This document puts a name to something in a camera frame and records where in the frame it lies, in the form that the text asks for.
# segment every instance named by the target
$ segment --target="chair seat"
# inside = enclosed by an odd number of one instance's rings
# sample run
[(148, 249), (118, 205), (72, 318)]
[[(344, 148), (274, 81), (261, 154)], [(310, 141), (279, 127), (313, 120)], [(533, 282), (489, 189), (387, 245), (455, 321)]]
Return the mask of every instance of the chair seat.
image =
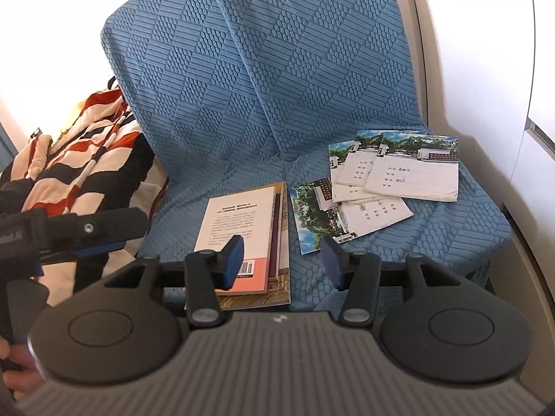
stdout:
[[(170, 177), (141, 249), (162, 261), (192, 251), (210, 197), (327, 176), (327, 145), (359, 129), (424, 127), (395, 0), (130, 0), (102, 42)], [(413, 217), (345, 248), (468, 275), (510, 238), (462, 164), (457, 202), (405, 201)], [(289, 209), (292, 307), (311, 310), (332, 287)]]

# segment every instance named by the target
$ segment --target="stack of notebooks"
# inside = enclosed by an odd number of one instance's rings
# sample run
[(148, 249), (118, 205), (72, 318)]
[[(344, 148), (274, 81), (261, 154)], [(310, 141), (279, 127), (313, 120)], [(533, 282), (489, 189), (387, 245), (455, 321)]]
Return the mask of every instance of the stack of notebooks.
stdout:
[(456, 137), (361, 130), (328, 151), (329, 177), (289, 189), (303, 254), (323, 236), (346, 242), (411, 217), (402, 197), (457, 200)]
[(211, 198), (195, 250), (220, 251), (234, 234), (245, 255), (233, 288), (216, 290), (223, 310), (291, 303), (285, 183)]

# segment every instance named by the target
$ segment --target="blue textured fabric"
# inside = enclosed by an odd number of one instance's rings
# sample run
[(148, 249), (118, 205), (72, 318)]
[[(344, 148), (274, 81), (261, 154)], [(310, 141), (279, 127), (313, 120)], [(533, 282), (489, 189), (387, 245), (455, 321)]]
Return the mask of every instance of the blue textured fabric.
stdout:
[[(193, 249), (210, 197), (327, 176), (327, 145), (359, 129), (424, 127), (395, 0), (130, 0), (102, 43), (170, 177), (141, 249), (163, 261)], [(345, 248), (467, 275), (509, 239), (463, 165), (457, 202), (406, 202), (414, 217)], [(311, 310), (332, 287), (292, 217), (289, 231), (292, 307)]]

